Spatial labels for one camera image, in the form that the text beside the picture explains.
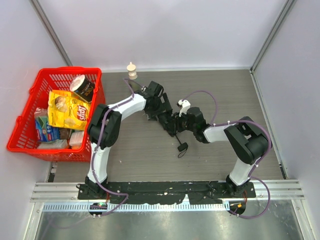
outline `robotic arm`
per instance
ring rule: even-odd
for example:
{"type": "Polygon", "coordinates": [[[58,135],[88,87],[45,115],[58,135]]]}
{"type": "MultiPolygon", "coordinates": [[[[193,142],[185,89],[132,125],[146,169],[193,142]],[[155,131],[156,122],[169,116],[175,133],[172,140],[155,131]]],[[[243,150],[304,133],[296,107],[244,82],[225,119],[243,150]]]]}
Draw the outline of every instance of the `robotic arm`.
{"type": "MultiPolygon", "coordinates": [[[[128,98],[116,104],[97,106],[87,129],[91,141],[91,156],[97,146],[102,119],[106,111],[127,100],[128,98]]],[[[95,175],[99,183],[102,185],[107,183],[109,152],[118,139],[121,121],[137,111],[144,110],[149,120],[158,121],[172,137],[187,130],[193,132],[195,138],[201,143],[229,141],[237,155],[237,160],[232,172],[226,177],[227,190],[231,195],[242,194],[250,180],[249,172],[268,149],[267,137],[258,127],[249,123],[210,126],[198,107],[190,107],[187,100],[180,100],[177,105],[180,111],[173,113],[164,88],[152,81],[148,87],[137,91],[130,102],[112,110],[108,115],[107,124],[102,133],[102,141],[94,160],[95,175]]],[[[249,117],[241,120],[253,122],[249,117]]],[[[186,147],[188,145],[183,143],[178,149],[183,151],[186,147]]],[[[97,196],[102,193],[102,189],[97,185],[93,176],[91,165],[85,184],[88,190],[97,196]]]]}

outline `white wall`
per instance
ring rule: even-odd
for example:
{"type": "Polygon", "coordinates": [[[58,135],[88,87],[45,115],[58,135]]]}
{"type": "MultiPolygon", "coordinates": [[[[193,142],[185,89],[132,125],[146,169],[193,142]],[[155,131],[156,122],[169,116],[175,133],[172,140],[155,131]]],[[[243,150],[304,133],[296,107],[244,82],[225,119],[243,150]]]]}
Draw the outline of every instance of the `white wall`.
{"type": "Polygon", "coordinates": [[[285,0],[40,0],[74,65],[250,68],[285,0]]]}
{"type": "Polygon", "coordinates": [[[288,175],[320,223],[320,1],[298,0],[256,77],[288,175]]]}
{"type": "Polygon", "coordinates": [[[6,144],[39,69],[64,62],[27,0],[1,2],[0,56],[0,236],[21,240],[35,182],[46,179],[49,163],[8,152],[6,144]]]}

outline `red plastic basket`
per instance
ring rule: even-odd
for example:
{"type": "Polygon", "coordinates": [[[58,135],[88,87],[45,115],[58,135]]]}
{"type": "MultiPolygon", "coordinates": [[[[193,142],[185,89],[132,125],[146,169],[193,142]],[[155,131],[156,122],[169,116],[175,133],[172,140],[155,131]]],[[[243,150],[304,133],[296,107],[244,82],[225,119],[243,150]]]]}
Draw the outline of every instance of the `red plastic basket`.
{"type": "Polygon", "coordinates": [[[25,153],[45,161],[58,162],[90,162],[91,145],[87,133],[84,131],[82,146],[79,149],[37,149],[37,132],[34,112],[36,107],[47,108],[49,91],[69,90],[74,76],[86,75],[95,83],[91,102],[88,124],[98,104],[105,104],[105,94],[101,83],[101,70],[99,68],[84,68],[68,66],[59,68],[44,68],[39,71],[33,86],[29,90],[29,98],[22,115],[15,121],[15,127],[6,146],[7,150],[16,153],[25,153]]]}

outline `black cylindrical can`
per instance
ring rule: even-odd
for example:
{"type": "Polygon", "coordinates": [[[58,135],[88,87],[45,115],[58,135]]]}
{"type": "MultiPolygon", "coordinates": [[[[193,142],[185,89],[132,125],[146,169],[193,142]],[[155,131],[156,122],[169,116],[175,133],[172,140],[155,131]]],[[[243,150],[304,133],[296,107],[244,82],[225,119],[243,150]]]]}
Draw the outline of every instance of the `black cylindrical can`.
{"type": "Polygon", "coordinates": [[[70,85],[70,91],[77,94],[80,98],[90,103],[94,96],[95,84],[85,75],[77,76],[70,85]]]}

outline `lay's logo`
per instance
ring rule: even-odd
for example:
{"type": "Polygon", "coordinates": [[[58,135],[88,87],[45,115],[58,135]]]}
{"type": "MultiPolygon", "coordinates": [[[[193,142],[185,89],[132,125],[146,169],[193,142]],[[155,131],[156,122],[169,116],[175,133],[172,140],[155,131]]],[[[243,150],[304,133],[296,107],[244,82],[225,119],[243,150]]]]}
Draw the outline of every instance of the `lay's logo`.
{"type": "Polygon", "coordinates": [[[84,106],[78,105],[76,117],[81,121],[86,121],[87,120],[86,113],[87,113],[87,109],[84,106]]]}

